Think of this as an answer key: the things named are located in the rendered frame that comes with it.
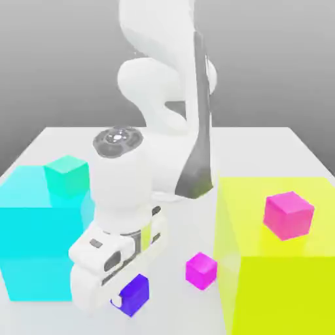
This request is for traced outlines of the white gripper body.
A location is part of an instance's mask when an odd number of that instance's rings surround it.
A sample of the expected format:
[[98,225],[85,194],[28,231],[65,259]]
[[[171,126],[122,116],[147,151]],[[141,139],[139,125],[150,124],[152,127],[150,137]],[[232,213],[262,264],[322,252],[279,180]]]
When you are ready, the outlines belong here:
[[167,244],[167,220],[153,216],[150,224],[132,234],[106,233],[92,223],[69,249],[73,261],[70,287],[73,303],[93,312],[117,298],[120,291],[149,264]]

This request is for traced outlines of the small blue cube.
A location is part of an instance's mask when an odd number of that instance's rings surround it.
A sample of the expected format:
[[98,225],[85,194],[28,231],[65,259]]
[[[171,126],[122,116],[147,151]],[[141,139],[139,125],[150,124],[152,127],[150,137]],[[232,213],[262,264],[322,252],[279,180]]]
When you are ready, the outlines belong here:
[[111,305],[133,317],[150,298],[149,279],[139,273],[120,291],[119,297],[122,301],[121,306],[117,307],[110,300]]

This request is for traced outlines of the small magenta cube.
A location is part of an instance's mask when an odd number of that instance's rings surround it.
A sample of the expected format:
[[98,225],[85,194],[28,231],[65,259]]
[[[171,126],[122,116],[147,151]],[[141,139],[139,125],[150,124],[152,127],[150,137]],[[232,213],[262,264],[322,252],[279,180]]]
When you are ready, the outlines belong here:
[[217,278],[217,262],[202,252],[186,262],[185,279],[200,290],[205,290]]

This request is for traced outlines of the small green cube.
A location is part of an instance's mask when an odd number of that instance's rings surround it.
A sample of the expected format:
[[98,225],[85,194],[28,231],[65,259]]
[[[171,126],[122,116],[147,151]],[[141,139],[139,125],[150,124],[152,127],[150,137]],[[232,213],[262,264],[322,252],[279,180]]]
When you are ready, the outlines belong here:
[[72,198],[90,188],[88,163],[71,155],[44,165],[48,190],[57,196]]

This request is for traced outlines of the small pink cube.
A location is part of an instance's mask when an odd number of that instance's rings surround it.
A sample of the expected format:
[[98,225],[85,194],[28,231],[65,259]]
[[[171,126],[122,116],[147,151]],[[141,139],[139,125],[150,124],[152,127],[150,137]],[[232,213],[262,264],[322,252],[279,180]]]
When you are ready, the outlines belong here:
[[315,207],[290,191],[268,196],[263,223],[281,241],[309,234]]

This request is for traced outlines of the large cyan box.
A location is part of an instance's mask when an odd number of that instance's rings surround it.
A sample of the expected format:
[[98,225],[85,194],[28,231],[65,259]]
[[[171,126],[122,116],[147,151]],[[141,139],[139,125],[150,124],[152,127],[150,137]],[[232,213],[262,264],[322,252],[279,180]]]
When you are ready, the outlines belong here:
[[18,166],[0,185],[0,272],[10,300],[72,299],[70,246],[94,216],[88,178],[49,190],[42,166]]

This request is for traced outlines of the large yellow box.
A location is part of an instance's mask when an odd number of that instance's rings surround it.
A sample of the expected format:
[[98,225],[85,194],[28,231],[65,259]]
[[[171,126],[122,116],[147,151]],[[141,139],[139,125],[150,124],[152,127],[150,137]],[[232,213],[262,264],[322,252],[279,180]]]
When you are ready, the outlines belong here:
[[[315,211],[280,240],[266,198],[293,191]],[[213,255],[226,335],[335,335],[335,186],[324,177],[222,177]]]

